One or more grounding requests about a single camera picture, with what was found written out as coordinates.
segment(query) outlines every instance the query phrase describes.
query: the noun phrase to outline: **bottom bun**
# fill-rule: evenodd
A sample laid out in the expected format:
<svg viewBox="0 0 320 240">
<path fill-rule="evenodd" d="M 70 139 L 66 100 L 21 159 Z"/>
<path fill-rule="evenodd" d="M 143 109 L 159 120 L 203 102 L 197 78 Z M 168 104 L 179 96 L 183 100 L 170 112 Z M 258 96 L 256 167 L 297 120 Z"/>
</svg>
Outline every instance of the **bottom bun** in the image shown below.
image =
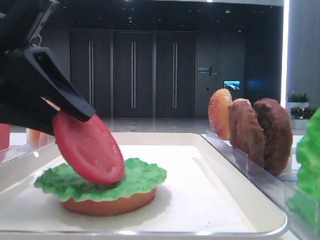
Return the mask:
<svg viewBox="0 0 320 240">
<path fill-rule="evenodd" d="M 152 202 L 157 188 L 147 193 L 136 193 L 131 197 L 120 197 L 114 201 L 74 201 L 73 198 L 62 202 L 65 209 L 90 216 L 114 216 L 132 212 Z"/>
</svg>

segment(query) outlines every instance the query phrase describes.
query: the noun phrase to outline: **brown patty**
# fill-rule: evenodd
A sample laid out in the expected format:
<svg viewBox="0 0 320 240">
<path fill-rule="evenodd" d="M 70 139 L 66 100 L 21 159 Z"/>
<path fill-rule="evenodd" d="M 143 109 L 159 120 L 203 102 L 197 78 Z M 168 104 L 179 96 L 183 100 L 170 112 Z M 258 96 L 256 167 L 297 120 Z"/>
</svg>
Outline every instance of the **brown patty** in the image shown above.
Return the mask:
<svg viewBox="0 0 320 240">
<path fill-rule="evenodd" d="M 229 106 L 230 143 L 248 155 L 254 163 L 264 168 L 265 137 L 255 111 L 243 100 Z"/>
<path fill-rule="evenodd" d="M 291 119 L 288 112 L 274 99 L 263 98 L 253 109 L 264 132 L 264 169 L 272 175 L 287 167 L 293 143 Z"/>
<path fill-rule="evenodd" d="M 91 216 L 114 216 L 125 214 L 142 208 L 152 202 L 156 196 L 157 189 L 147 193 L 136 193 L 129 198 L 121 197 L 114 201 L 80 201 L 76 202 L 73 198 L 62 202 L 62 205 L 67 210 Z"/>
</svg>

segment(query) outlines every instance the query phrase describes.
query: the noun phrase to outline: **potted plant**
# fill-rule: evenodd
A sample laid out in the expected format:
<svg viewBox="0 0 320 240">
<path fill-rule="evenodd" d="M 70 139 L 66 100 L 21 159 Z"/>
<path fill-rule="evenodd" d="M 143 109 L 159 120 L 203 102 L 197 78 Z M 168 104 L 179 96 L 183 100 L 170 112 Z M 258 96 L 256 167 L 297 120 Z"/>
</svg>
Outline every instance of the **potted plant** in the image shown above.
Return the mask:
<svg viewBox="0 0 320 240">
<path fill-rule="evenodd" d="M 290 114 L 292 108 L 299 107 L 301 109 L 305 109 L 309 107 L 309 96 L 306 92 L 297 94 L 294 91 L 292 91 L 286 99 L 286 105 L 285 108 Z"/>
<path fill-rule="evenodd" d="M 291 108 L 291 115 L 293 119 L 292 122 L 292 128 L 293 129 L 305 129 L 306 125 L 309 122 L 309 119 L 315 114 L 316 109 L 310 108 L 310 107 L 293 107 Z"/>
</svg>

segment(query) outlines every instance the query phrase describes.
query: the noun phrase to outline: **light strip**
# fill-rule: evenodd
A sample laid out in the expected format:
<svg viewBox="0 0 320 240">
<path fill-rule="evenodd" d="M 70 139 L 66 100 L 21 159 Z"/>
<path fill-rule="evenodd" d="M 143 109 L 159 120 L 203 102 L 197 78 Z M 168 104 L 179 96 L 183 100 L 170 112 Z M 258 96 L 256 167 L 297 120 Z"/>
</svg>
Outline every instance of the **light strip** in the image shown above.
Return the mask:
<svg viewBox="0 0 320 240">
<path fill-rule="evenodd" d="M 282 37 L 282 73 L 280 104 L 286 107 L 287 99 L 287 70 L 288 70 L 288 37 L 289 37 L 289 9 L 290 0 L 283 0 L 283 37 Z"/>
</svg>

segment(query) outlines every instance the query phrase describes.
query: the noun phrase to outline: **white tray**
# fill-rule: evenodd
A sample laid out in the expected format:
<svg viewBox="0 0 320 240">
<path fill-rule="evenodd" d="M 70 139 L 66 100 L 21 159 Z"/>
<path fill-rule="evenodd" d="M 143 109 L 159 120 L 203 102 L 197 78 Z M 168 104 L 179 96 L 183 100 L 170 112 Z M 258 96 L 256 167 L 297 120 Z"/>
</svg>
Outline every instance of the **white tray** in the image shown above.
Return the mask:
<svg viewBox="0 0 320 240">
<path fill-rule="evenodd" d="M 64 210 L 33 186 L 43 170 L 64 162 L 51 143 L 0 166 L 0 239 L 280 239 L 288 230 L 286 214 L 202 136 L 113 135 L 125 159 L 167 170 L 151 204 L 112 217 Z"/>
</svg>

